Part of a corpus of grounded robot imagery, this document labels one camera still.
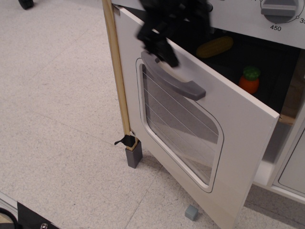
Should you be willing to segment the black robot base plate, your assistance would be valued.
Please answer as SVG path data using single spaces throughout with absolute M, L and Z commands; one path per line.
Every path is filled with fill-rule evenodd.
M 17 202 L 18 224 L 21 229 L 59 229 L 51 221 Z

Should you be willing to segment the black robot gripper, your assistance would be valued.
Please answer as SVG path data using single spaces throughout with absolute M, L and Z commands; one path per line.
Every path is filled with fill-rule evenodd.
M 185 19 L 209 36 L 210 18 L 205 0 L 141 0 L 140 4 L 146 16 L 136 37 L 150 53 L 171 67 L 178 67 L 179 61 L 166 38 Z

